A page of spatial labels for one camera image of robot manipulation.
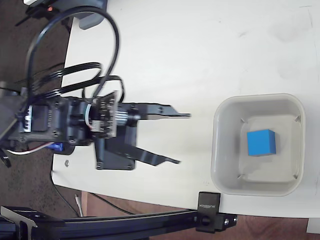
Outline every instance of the white table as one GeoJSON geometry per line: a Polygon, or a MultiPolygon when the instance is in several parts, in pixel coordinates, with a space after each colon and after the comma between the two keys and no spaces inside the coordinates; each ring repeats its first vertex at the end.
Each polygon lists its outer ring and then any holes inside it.
{"type": "MultiPolygon", "coordinates": [[[[54,183],[140,202],[196,209],[198,192],[218,192],[211,179],[213,118],[237,95],[289,93],[306,112],[304,176],[284,197],[225,195],[220,211],[242,215],[320,217],[320,2],[317,0],[110,0],[121,37],[113,71],[125,102],[171,104],[191,119],[140,121],[137,146],[181,164],[133,171],[96,170],[94,147],[55,155],[54,183]]],[[[66,66],[97,61],[106,68],[114,36],[103,23],[73,22],[66,66]]],[[[66,76],[62,85],[93,71],[66,76]]],[[[89,87],[87,94],[95,87],[89,87]]],[[[101,95],[119,89],[107,83],[101,95]]],[[[80,96],[80,92],[69,95],[80,96]]]]}

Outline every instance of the blue cube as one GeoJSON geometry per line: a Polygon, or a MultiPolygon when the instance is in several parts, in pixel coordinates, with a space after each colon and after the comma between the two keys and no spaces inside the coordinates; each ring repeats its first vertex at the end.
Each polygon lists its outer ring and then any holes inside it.
{"type": "Polygon", "coordinates": [[[276,154],[275,132],[269,129],[247,132],[249,156],[276,154]]]}

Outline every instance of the dark carpet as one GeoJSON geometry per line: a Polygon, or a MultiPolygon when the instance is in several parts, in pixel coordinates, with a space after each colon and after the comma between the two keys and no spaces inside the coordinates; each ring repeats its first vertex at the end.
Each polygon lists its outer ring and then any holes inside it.
{"type": "MultiPolygon", "coordinates": [[[[26,16],[26,9],[23,0],[0,0],[0,81],[17,82],[25,78],[29,45],[47,23],[46,19],[29,19],[15,27],[26,16]]],[[[37,51],[35,72],[64,62],[68,39],[69,33],[62,25],[54,28],[37,51]]],[[[60,81],[52,82],[46,89],[58,88],[60,84],[60,81]]],[[[50,182],[52,160],[51,151],[42,149],[25,156],[12,156],[11,168],[0,162],[0,206],[29,207],[58,218],[74,217],[50,182]]],[[[80,192],[57,188],[78,210],[75,194],[80,192]]]]}

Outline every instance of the floor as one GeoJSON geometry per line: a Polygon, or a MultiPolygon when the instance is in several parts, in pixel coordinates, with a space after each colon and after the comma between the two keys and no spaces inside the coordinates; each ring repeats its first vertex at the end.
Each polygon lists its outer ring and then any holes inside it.
{"type": "MultiPolygon", "coordinates": [[[[27,6],[23,0],[0,0],[0,81],[16,82],[24,78],[25,59],[28,47],[46,20],[30,19],[21,26],[15,27],[25,15],[27,6]]],[[[45,69],[63,62],[66,56],[69,33],[59,25],[46,36],[38,49],[35,71],[45,69]]],[[[53,82],[48,89],[57,88],[60,82],[53,82]]],[[[73,212],[65,205],[50,183],[52,153],[43,149],[27,156],[12,157],[11,168],[0,163],[0,206],[30,207],[58,218],[74,217],[73,212]]],[[[79,191],[58,187],[65,198],[76,208],[75,194],[79,191]]],[[[173,208],[105,197],[114,204],[135,213],[152,213],[169,211],[173,208]]],[[[83,206],[88,216],[119,216],[123,213],[115,210],[94,196],[84,193],[83,206]]],[[[169,233],[153,237],[155,240],[172,239],[235,239],[235,240],[268,240],[268,239],[320,239],[318,234],[306,233],[307,219],[272,218],[239,216],[237,227],[225,232],[208,234],[195,232],[194,229],[169,233]]]]}
{"type": "MultiPolygon", "coordinates": [[[[34,36],[46,20],[30,19],[15,27],[25,17],[27,6],[23,0],[0,0],[0,81],[16,82],[25,77],[25,60],[34,36]]],[[[38,49],[35,71],[64,62],[69,33],[59,25],[52,30],[38,49]]],[[[54,89],[60,82],[47,88],[54,89]]],[[[13,156],[11,168],[0,162],[0,205],[29,207],[58,217],[74,217],[55,192],[50,182],[53,154],[48,149],[31,155],[13,156]]],[[[58,187],[61,194],[77,208],[76,190],[58,187]]]]}

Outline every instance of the black device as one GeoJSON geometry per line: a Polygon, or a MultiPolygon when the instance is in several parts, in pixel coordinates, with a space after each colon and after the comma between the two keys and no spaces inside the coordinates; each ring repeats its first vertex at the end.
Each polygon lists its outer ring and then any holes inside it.
{"type": "MultiPolygon", "coordinates": [[[[10,111],[7,118],[0,118],[2,128],[11,123],[8,118],[15,117],[15,108],[23,102],[19,92],[6,91],[14,96],[0,98],[0,111],[10,111]]],[[[133,170],[135,161],[153,166],[165,161],[178,164],[178,160],[136,147],[138,121],[189,116],[170,105],[118,103],[116,92],[97,97],[92,104],[86,98],[56,96],[29,105],[24,119],[11,128],[1,147],[14,151],[16,146],[32,142],[63,143],[64,150],[57,153],[69,155],[75,146],[94,143],[98,170],[133,170]]]]}

